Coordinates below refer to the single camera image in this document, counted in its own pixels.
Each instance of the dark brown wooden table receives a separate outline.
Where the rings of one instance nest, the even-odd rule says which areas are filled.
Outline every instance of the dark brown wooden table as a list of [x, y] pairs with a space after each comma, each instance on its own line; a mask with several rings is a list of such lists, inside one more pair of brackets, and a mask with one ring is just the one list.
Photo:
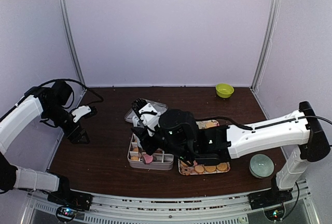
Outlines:
[[[76, 190], [128, 197], [201, 197], [247, 192], [270, 187], [271, 177], [257, 179], [249, 172], [254, 154], [231, 161], [228, 173], [183, 176], [177, 162], [170, 171], [133, 169], [127, 161], [132, 124], [124, 116], [137, 98], [165, 103], [194, 113], [196, 118], [228, 116], [239, 123], [265, 120], [248, 88], [236, 88], [229, 99], [215, 96], [214, 88], [98, 88], [105, 102], [96, 104], [98, 114], [82, 120], [91, 143], [73, 145], [64, 139], [50, 171], [67, 176]], [[95, 99], [87, 93], [82, 103]], [[274, 173], [285, 163], [281, 149], [262, 151], [275, 164]]]

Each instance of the green bowl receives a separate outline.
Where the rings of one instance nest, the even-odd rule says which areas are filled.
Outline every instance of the green bowl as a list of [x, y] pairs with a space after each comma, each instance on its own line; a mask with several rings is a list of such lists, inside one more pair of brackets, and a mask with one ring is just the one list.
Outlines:
[[253, 176], [257, 178], [266, 178], [272, 175], [274, 164], [268, 156], [257, 154], [250, 159], [249, 169]]
[[226, 99], [232, 96], [234, 88], [231, 85], [221, 83], [216, 85], [216, 93], [219, 97]]

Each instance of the clear plastic lid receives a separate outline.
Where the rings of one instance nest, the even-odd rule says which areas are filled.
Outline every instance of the clear plastic lid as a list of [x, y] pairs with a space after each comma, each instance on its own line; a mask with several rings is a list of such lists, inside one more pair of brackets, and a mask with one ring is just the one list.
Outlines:
[[[150, 103], [157, 111], [161, 112], [162, 114], [167, 111], [168, 106], [159, 102], [154, 102], [150, 100], [146, 100], [147, 103]], [[124, 116], [124, 120], [126, 122], [132, 123], [133, 122], [133, 117], [136, 116], [134, 113], [133, 109], [130, 109], [129, 112]]]

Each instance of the robotic arm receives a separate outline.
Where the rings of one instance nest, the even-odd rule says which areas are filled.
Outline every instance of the robotic arm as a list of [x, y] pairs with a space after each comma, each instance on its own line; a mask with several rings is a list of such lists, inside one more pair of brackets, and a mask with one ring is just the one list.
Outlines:
[[[252, 209], [280, 204], [292, 199], [292, 188], [310, 162], [326, 157], [330, 146], [317, 117], [308, 102], [286, 116], [241, 125], [229, 118], [195, 119], [190, 112], [170, 109], [158, 113], [145, 100], [138, 99], [132, 109], [141, 127], [133, 127], [142, 148], [152, 155], [157, 148], [174, 154], [192, 166], [217, 165], [249, 153], [270, 148], [297, 145], [284, 167], [272, 179], [272, 187], [249, 195]], [[199, 130], [196, 121], [223, 118], [232, 125]]]
[[17, 135], [36, 117], [51, 120], [60, 127], [73, 144], [88, 144], [89, 137], [79, 123], [81, 117], [92, 117], [96, 108], [81, 106], [71, 112], [64, 108], [72, 88], [57, 80], [51, 88], [33, 87], [0, 122], [0, 189], [43, 190], [53, 192], [48, 200], [63, 204], [75, 202], [75, 207], [88, 209], [91, 195], [71, 191], [66, 177], [38, 172], [10, 164], [4, 157]]

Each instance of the pink food item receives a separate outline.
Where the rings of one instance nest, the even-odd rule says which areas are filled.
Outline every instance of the pink food item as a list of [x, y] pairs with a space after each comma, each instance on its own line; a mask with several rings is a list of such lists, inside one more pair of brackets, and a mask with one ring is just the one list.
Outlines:
[[153, 159], [154, 159], [153, 156], [149, 156], [148, 154], [144, 155], [144, 160], [146, 164], [152, 163]]

